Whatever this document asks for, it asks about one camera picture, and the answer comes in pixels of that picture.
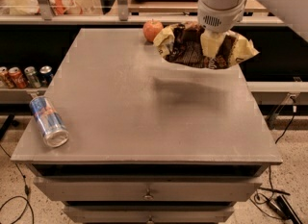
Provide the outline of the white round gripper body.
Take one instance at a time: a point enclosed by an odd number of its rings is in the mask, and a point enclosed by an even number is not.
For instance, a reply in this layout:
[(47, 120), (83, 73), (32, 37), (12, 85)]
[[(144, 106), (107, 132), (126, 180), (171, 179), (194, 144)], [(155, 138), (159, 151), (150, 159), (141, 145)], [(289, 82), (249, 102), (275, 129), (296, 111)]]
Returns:
[(199, 0), (198, 23), (212, 32), (230, 30), (243, 18), (246, 0)]

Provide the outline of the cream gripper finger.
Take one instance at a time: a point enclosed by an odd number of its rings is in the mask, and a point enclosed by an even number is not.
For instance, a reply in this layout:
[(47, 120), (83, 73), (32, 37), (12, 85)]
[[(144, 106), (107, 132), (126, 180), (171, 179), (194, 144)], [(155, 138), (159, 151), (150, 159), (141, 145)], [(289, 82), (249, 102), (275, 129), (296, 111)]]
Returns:
[(202, 52), (205, 57), (214, 58), (222, 45), (226, 34), (205, 30), (200, 36)]

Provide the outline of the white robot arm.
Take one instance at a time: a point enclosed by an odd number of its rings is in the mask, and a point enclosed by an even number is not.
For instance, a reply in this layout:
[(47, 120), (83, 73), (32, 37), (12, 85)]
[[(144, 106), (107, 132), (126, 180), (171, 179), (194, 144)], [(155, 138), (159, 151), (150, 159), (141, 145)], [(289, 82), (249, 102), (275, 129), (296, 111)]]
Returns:
[[(289, 28), (308, 40), (308, 0), (257, 0)], [(206, 29), (201, 39), (204, 55), (213, 58), (222, 36), (242, 19), (246, 0), (198, 0), (198, 23)]]

